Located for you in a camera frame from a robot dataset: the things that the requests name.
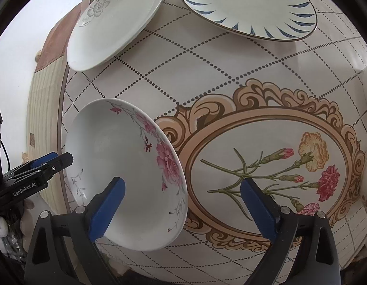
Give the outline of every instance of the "pink flower print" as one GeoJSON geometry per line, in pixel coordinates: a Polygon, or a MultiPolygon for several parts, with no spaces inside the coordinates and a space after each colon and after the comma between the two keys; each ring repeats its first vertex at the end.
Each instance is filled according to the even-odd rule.
{"type": "Polygon", "coordinates": [[[148,134],[151,134],[152,136],[158,138],[156,127],[147,118],[145,118],[138,112],[136,113],[136,117],[143,124],[144,129],[148,134]]]}
{"type": "Polygon", "coordinates": [[[295,183],[303,182],[303,177],[298,175],[297,177],[294,178],[294,182],[295,183]]]}
{"type": "Polygon", "coordinates": [[[294,155],[294,150],[292,148],[286,148],[282,152],[282,158],[289,158],[294,155]]]}
{"type": "Polygon", "coordinates": [[[325,171],[322,172],[322,176],[319,179],[319,188],[317,194],[319,201],[325,201],[334,195],[334,191],[339,182],[340,173],[335,165],[328,166],[325,171]]]}
{"type": "Polygon", "coordinates": [[[179,173],[179,168],[174,160],[174,156],[170,147],[164,142],[157,144],[157,164],[160,169],[163,169],[164,177],[170,184],[181,186],[182,180],[179,173]]]}
{"type": "Polygon", "coordinates": [[[122,112],[122,110],[121,110],[120,108],[118,108],[118,107],[112,107],[112,108],[110,109],[110,111],[116,112],[116,114],[117,114],[117,115],[118,115],[120,112],[122,112]]]}
{"type": "Polygon", "coordinates": [[[310,203],[304,208],[298,212],[298,214],[304,214],[304,215],[314,215],[315,212],[319,211],[321,208],[319,207],[319,204],[316,203],[310,203]]]}
{"type": "Polygon", "coordinates": [[[152,148],[152,144],[148,143],[148,137],[147,136],[145,136],[144,144],[145,144],[145,152],[149,152],[150,149],[152,148]]]}

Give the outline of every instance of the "screw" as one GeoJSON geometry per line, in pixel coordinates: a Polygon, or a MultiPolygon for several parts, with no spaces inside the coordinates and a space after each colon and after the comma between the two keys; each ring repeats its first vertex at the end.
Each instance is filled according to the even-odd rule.
{"type": "Polygon", "coordinates": [[[84,205],[79,205],[78,207],[75,208],[75,213],[81,214],[83,212],[85,212],[86,208],[84,205]]]}
{"type": "Polygon", "coordinates": [[[286,207],[285,205],[283,207],[281,207],[281,212],[284,214],[289,214],[290,213],[290,208],[286,207]]]}
{"type": "Polygon", "coordinates": [[[324,219],[326,217],[325,213],[323,211],[318,211],[317,216],[321,219],[324,219]]]}
{"type": "Polygon", "coordinates": [[[47,216],[49,215],[49,212],[48,211],[42,211],[41,214],[40,214],[40,217],[42,219],[46,218],[47,216]]]}

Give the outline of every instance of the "black cable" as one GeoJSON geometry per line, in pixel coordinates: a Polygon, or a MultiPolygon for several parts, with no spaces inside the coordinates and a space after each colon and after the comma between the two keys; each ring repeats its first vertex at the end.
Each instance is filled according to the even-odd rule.
{"type": "Polygon", "coordinates": [[[7,150],[5,149],[5,146],[3,145],[2,140],[0,140],[0,144],[3,146],[3,150],[4,150],[4,153],[5,153],[5,156],[7,157],[7,162],[8,162],[8,171],[9,171],[9,170],[10,170],[10,168],[11,168],[11,165],[9,164],[9,158],[8,158],[7,150]]]}

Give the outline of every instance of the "flower illustration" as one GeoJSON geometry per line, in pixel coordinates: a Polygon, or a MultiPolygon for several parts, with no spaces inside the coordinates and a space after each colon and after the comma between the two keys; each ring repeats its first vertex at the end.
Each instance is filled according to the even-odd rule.
{"type": "Polygon", "coordinates": [[[281,181],[291,181],[295,183],[300,183],[303,182],[304,178],[300,175],[283,175],[278,177],[277,179],[281,181]]]}
{"type": "Polygon", "coordinates": [[[327,144],[322,140],[319,133],[304,132],[298,153],[300,156],[304,156],[307,153],[311,153],[313,156],[312,160],[306,163],[308,171],[314,172],[322,169],[328,161],[327,144]]]}
{"type": "Polygon", "coordinates": [[[286,148],[281,152],[282,158],[289,158],[294,155],[292,148],[286,148]]]}
{"type": "Polygon", "coordinates": [[[121,112],[121,109],[120,109],[120,108],[118,108],[118,107],[112,107],[112,108],[110,109],[110,111],[116,112],[116,114],[118,115],[118,114],[121,112]]]}
{"type": "Polygon", "coordinates": [[[147,136],[145,136],[144,144],[145,144],[145,152],[149,152],[150,149],[152,148],[152,144],[148,143],[148,137],[147,136]]]}
{"type": "Polygon", "coordinates": [[[294,155],[294,150],[292,148],[283,148],[283,149],[279,149],[276,152],[273,152],[272,154],[269,154],[267,156],[265,156],[262,160],[261,160],[261,164],[267,164],[271,161],[277,161],[280,160],[281,158],[289,158],[292,155],[294,155]]]}
{"type": "Polygon", "coordinates": [[[180,186],[182,180],[180,177],[178,165],[174,160],[174,156],[170,147],[161,141],[157,144],[157,164],[158,167],[163,169],[164,177],[170,184],[176,184],[180,186]]]}
{"type": "Polygon", "coordinates": [[[340,173],[335,165],[328,166],[325,171],[322,172],[322,176],[319,179],[319,188],[317,194],[320,195],[319,201],[325,201],[334,195],[334,191],[339,182],[340,173]]]}
{"type": "Polygon", "coordinates": [[[304,208],[298,212],[298,214],[304,214],[304,215],[314,215],[315,212],[319,211],[321,208],[319,207],[319,204],[316,203],[310,203],[304,206],[304,208]]]}
{"type": "Polygon", "coordinates": [[[94,6],[90,6],[90,9],[87,11],[87,15],[89,17],[99,17],[108,4],[110,4],[109,0],[97,0],[97,3],[94,6]]]}
{"type": "Polygon", "coordinates": [[[144,129],[148,134],[158,138],[156,127],[144,116],[136,113],[137,119],[144,125],[144,129]]]}

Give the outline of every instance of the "white plate with gray floral pattern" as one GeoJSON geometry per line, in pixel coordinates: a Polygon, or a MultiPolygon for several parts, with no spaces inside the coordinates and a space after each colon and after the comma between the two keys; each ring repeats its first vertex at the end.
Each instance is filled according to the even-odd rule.
{"type": "Polygon", "coordinates": [[[153,18],[162,0],[95,0],[71,33],[67,61],[91,69],[124,49],[153,18]]]}
{"type": "Polygon", "coordinates": [[[197,15],[231,32],[271,41],[298,41],[317,26],[310,0],[183,0],[197,15]]]}
{"type": "Polygon", "coordinates": [[[168,138],[143,111],[119,99],[89,103],[71,125],[65,151],[74,157],[66,174],[79,205],[87,205],[114,177],[125,181],[108,239],[151,251],[179,235],[188,210],[185,176],[168,138]]]}

